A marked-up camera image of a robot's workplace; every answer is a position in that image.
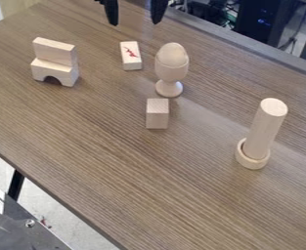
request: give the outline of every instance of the wooden cube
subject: wooden cube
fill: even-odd
[[[146,128],[167,129],[169,123],[169,100],[147,99]]]
[[[138,42],[120,42],[120,50],[124,70],[142,69],[142,58]]]

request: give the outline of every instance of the wooden toy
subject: wooden toy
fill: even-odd
[[[53,76],[64,86],[74,85],[79,77],[74,45],[37,37],[33,48],[36,59],[30,66],[35,80],[44,81],[47,76]]]
[[[263,168],[270,158],[270,146],[288,113],[286,104],[274,98],[264,99],[258,107],[248,136],[240,140],[236,159],[248,169]]]
[[[120,42],[120,51],[124,70],[142,69],[142,58],[138,42]]]
[[[188,73],[189,56],[184,47],[178,43],[168,43],[160,48],[155,56],[154,68],[161,79],[156,91],[163,97],[178,97],[183,92],[183,84],[179,82]]]
[[[146,128],[167,129],[169,122],[169,100],[147,99]]]

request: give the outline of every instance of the wooden cylinder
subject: wooden cylinder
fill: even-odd
[[[287,112],[287,105],[278,99],[267,98],[260,103],[242,147],[247,157],[256,160],[266,157]]]

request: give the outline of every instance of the wooden table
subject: wooden table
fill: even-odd
[[[31,78],[36,36],[78,46],[73,88]],[[124,40],[140,42],[143,70],[121,69]],[[147,130],[153,57],[171,41],[191,57],[185,92],[169,129]],[[306,73],[294,69],[168,17],[153,26],[123,1],[118,27],[91,0],[46,1],[0,22],[0,155],[121,249],[306,249]],[[234,150],[266,97],[289,115],[268,166],[249,171]]]

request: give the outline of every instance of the red marking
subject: red marking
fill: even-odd
[[[51,229],[51,228],[52,228],[52,226],[48,226],[48,225],[46,224],[46,218],[45,218],[44,216],[42,216],[42,220],[40,221],[40,223],[41,223],[43,226],[45,226],[46,228],[48,228],[48,229]]]
[[[127,51],[127,53],[129,53],[129,57],[131,57],[131,58],[139,58],[138,56],[136,56],[135,54],[134,54],[134,52],[132,52],[130,49],[128,49],[128,48],[126,48],[126,47],[124,47]]]

